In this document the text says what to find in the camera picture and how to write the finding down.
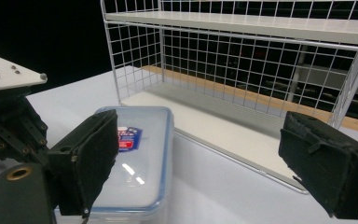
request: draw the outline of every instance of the plastic food container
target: plastic food container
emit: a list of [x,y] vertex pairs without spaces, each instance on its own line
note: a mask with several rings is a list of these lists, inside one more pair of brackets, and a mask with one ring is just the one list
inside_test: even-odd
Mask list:
[[[117,111],[123,148],[89,223],[165,223],[172,176],[172,112],[157,106],[109,106],[96,113],[110,109]],[[80,217],[61,217],[59,211],[56,215],[58,223],[81,223]]]

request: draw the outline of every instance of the white wire shelf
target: white wire shelf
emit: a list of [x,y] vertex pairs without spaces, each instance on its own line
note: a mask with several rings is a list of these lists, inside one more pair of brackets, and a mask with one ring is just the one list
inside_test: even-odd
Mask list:
[[358,45],[358,21],[303,19],[199,12],[107,13],[108,21],[183,26],[252,35],[271,35]]

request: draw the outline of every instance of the wire grid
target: wire grid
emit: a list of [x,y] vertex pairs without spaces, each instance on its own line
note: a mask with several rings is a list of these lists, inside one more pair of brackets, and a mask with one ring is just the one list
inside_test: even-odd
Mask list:
[[[127,0],[115,4],[111,12],[358,20],[358,1],[160,0],[148,5],[145,0]],[[165,81],[275,116],[297,111],[339,127],[357,88],[358,50],[335,48],[337,44],[286,43],[259,35],[174,26],[108,26],[110,36],[116,38],[110,40],[114,67],[124,69],[117,74],[120,99]]]

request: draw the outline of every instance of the screw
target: screw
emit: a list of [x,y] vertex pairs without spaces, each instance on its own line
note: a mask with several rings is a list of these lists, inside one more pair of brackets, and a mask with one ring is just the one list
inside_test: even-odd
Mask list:
[[3,148],[5,148],[5,147],[6,147],[5,144],[3,144],[3,143],[0,144],[0,149],[3,149]]
[[46,75],[45,73],[40,74],[40,78],[43,80],[48,79],[48,75]]

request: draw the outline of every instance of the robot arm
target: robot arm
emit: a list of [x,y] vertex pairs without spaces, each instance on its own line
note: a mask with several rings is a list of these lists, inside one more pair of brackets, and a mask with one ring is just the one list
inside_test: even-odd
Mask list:
[[0,174],[0,223],[54,223],[57,205],[64,216],[87,218],[115,163],[116,111],[89,117],[47,147],[48,126],[25,98],[28,86],[46,81],[0,59],[0,160],[23,163]]

